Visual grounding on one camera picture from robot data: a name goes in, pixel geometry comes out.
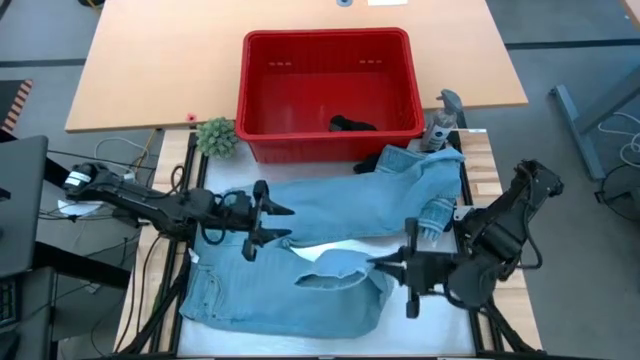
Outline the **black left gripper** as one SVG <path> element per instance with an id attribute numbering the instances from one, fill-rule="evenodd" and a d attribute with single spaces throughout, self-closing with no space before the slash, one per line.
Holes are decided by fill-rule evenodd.
<path id="1" fill-rule="evenodd" d="M 252 196 L 244 191 L 234 191 L 221 200 L 221 233 L 213 244 L 221 244 L 229 231 L 246 232 L 247 238 L 242 245 L 241 253 L 247 261 L 254 261 L 257 246 L 285 237 L 291 233 L 288 229 L 262 228 L 261 215 L 264 211 L 269 215 L 294 215 L 289 208 L 273 202 L 269 197 L 269 189 L 265 180 L 258 180 L 253 187 Z"/>

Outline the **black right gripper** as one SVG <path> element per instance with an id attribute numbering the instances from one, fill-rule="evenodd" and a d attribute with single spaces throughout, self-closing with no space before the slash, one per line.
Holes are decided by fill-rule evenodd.
<path id="1" fill-rule="evenodd" d="M 435 295 L 436 284 L 444 284 L 453 270 L 451 253 L 420 251 L 418 249 L 418 221 L 405 220 L 407 244 L 390 255 L 368 259 L 377 271 L 396 279 L 407 288 L 406 316 L 415 319 L 420 313 L 420 297 Z"/>

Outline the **striped light blue shirt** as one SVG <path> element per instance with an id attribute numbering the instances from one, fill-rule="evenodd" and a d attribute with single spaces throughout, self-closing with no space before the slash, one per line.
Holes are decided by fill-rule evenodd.
<path id="1" fill-rule="evenodd" d="M 438 197 L 430 200 L 418 216 L 418 227 L 423 238 L 435 242 L 450 223 L 456 200 Z"/>

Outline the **plain light blue garment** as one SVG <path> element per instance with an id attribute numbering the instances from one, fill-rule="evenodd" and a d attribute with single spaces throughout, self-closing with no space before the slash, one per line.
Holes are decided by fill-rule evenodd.
<path id="1" fill-rule="evenodd" d="M 219 245 L 198 237 L 183 317 L 211 328 L 266 335 L 357 338 L 374 330 L 394 290 L 365 252 L 338 249 L 343 240 L 399 235 L 438 197 L 461 193 L 463 155 L 431 154 L 388 145 L 374 172 L 271 185 L 290 216 L 263 217 L 266 228 L 291 233 L 267 243 L 253 262 L 245 234 Z"/>

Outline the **dark denim jeans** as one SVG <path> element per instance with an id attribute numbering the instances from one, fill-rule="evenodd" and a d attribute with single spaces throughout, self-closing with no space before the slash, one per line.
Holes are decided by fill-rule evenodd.
<path id="1" fill-rule="evenodd" d="M 353 166 L 353 171 L 355 174 L 364 174 L 374 172 L 377 166 L 377 163 L 380 159 L 381 154 L 371 154 L 366 157 L 366 159 L 356 165 Z"/>

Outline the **black printed garment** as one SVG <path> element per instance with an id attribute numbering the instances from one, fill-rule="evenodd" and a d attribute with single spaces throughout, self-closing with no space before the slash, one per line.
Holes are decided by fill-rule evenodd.
<path id="1" fill-rule="evenodd" d="M 350 120 L 342 115 L 335 115 L 329 123 L 330 132 L 341 131 L 376 131 L 377 128 L 366 122 Z"/>

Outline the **red plastic laundry bin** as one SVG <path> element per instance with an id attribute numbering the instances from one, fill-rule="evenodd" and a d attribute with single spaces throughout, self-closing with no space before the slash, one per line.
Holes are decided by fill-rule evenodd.
<path id="1" fill-rule="evenodd" d="M 241 60 L 235 129 L 260 163 L 359 161 L 424 131 L 400 28 L 252 31 Z M 330 132 L 335 115 L 377 130 Z"/>

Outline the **potted green artificial plant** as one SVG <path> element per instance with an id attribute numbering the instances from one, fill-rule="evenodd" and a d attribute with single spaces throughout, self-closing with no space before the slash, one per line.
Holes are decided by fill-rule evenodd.
<path id="1" fill-rule="evenodd" d="M 237 143 L 234 120 L 212 118 L 196 127 L 196 147 L 208 157 L 231 158 L 236 152 Z"/>

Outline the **clear spray bottle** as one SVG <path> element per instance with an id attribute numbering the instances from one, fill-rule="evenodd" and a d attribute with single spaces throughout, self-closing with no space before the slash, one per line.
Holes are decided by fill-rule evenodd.
<path id="1" fill-rule="evenodd" d="M 437 109 L 429 120 L 420 143 L 423 152 L 439 151 L 463 114 L 462 101 L 456 92 L 443 89 L 437 100 L 443 103 L 443 107 Z"/>

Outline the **light wooden desk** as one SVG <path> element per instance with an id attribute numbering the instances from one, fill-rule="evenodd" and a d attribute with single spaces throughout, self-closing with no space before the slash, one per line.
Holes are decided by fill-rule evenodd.
<path id="1" fill-rule="evenodd" d="M 184 126 L 236 113 L 244 37 L 254 30 L 398 27 L 422 105 L 456 91 L 471 108 L 527 96 L 486 0 L 106 0 L 68 132 Z"/>

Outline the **white round floor plate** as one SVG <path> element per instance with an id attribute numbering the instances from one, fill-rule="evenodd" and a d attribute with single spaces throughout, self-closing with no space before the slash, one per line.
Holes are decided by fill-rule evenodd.
<path id="1" fill-rule="evenodd" d="M 101 201 L 66 201 L 59 200 L 57 202 L 57 210 L 67 216 L 87 216 L 98 211 L 102 206 Z"/>

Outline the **gray metal table leg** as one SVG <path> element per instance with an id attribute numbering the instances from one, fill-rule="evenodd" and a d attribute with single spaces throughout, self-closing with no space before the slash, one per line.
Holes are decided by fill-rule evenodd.
<path id="1" fill-rule="evenodd" d="M 589 108 L 580 112 L 564 85 L 554 86 L 550 95 L 556 100 L 589 176 L 597 181 L 605 178 L 604 168 L 589 133 L 610 118 L 615 111 L 640 95 L 640 66 L 620 80 Z"/>

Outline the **gray equipment case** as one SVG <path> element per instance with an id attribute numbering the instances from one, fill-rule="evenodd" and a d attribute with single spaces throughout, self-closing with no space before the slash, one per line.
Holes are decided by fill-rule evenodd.
<path id="1" fill-rule="evenodd" d="M 51 360 L 54 271 L 40 268 L 11 280 L 17 321 L 0 324 L 0 360 Z"/>

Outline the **black orange striped mat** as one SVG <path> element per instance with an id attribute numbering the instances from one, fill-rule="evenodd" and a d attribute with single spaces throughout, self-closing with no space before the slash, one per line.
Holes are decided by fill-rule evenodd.
<path id="1" fill-rule="evenodd" d="M 13 133 L 33 85 L 31 79 L 0 80 L 0 130 Z"/>

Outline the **black aluminium table frame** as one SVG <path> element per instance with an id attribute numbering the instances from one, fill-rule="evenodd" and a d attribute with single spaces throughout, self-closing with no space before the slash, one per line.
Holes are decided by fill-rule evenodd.
<path id="1" fill-rule="evenodd" d="M 205 157 L 197 153 L 195 150 L 191 148 L 191 146 L 195 143 L 195 135 L 192 130 L 186 161 L 183 164 L 188 164 L 191 166 L 189 170 L 190 178 L 186 182 L 188 185 L 198 184 L 202 185 L 204 183 L 204 177 L 208 174 L 205 170 Z M 465 180 L 465 190 L 464 197 L 462 201 L 466 204 L 472 204 L 470 202 L 470 190 L 468 188 L 468 179 Z M 171 245 L 170 254 L 174 255 L 176 248 L 176 244 Z M 171 282 L 163 281 L 161 283 L 160 290 L 160 301 L 154 305 L 154 310 L 159 306 L 161 300 L 168 293 L 168 288 Z M 162 322 L 156 325 L 154 331 L 150 335 L 150 339 L 142 348 L 144 353 L 175 353 L 178 350 L 178 336 L 180 334 L 180 326 L 182 325 L 182 320 L 180 315 L 178 314 L 178 308 L 181 303 L 184 294 L 182 292 L 178 293 L 178 295 L 172 300 L 172 303 L 169 305 L 168 309 L 164 313 L 164 317 Z"/>

